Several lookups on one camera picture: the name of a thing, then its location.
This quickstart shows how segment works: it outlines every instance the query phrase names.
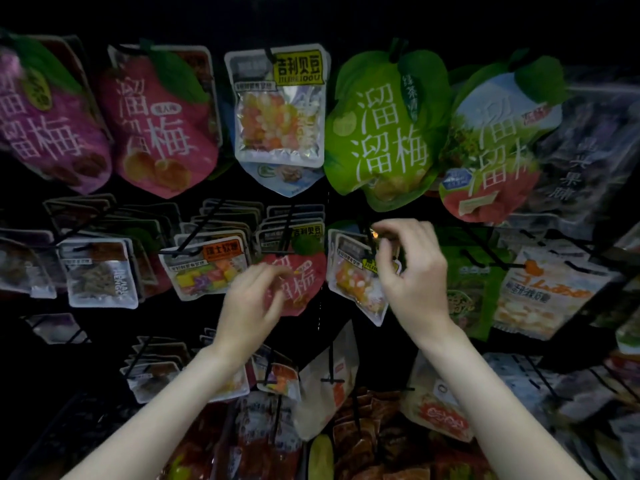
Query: yellow oval label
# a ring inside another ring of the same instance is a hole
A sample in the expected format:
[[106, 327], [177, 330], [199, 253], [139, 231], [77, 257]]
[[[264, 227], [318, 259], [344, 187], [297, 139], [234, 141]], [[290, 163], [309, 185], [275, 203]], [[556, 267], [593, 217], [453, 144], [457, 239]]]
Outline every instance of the yellow oval label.
[[29, 102], [41, 111], [48, 111], [53, 106], [51, 88], [41, 72], [26, 69], [22, 79], [22, 89]]

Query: hand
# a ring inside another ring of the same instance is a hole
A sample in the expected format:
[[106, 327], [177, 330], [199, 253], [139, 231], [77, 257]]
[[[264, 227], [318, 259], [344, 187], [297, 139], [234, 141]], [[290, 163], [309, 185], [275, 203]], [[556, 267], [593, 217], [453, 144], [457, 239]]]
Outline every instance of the hand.
[[[227, 291], [211, 349], [233, 366], [242, 366], [280, 320], [285, 298], [275, 280], [290, 273], [286, 266], [260, 263], [240, 274]], [[274, 295], [271, 306], [265, 310], [264, 296], [268, 289]]]
[[388, 219], [373, 224], [379, 233], [397, 235], [404, 247], [406, 269], [396, 275], [391, 243], [380, 241], [376, 256], [385, 296], [398, 322], [422, 350], [440, 345], [460, 329], [449, 317], [447, 260], [429, 222]]

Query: green packaging bag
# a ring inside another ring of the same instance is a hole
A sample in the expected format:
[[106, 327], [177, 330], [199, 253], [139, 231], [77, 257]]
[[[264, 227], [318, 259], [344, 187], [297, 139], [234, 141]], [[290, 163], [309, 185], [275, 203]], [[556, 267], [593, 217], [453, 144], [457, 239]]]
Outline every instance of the green packaging bag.
[[[492, 259], [480, 247], [443, 247], [447, 258], [447, 297], [449, 315], [465, 333], [478, 340], [486, 340], [498, 306], [500, 286], [506, 271], [498, 266], [479, 267], [460, 251], [466, 250], [480, 264], [488, 265]], [[493, 249], [504, 262], [510, 262], [508, 250]]]
[[567, 97], [562, 65], [546, 55], [514, 72], [495, 63], [471, 75], [456, 92], [440, 154], [448, 211], [499, 224], [521, 206], [540, 177], [531, 144], [559, 126]]
[[363, 52], [340, 69], [337, 105], [326, 121], [324, 172], [346, 195], [363, 188], [377, 212], [420, 197], [437, 177], [451, 115], [451, 87], [441, 58], [417, 50], [389, 62]]

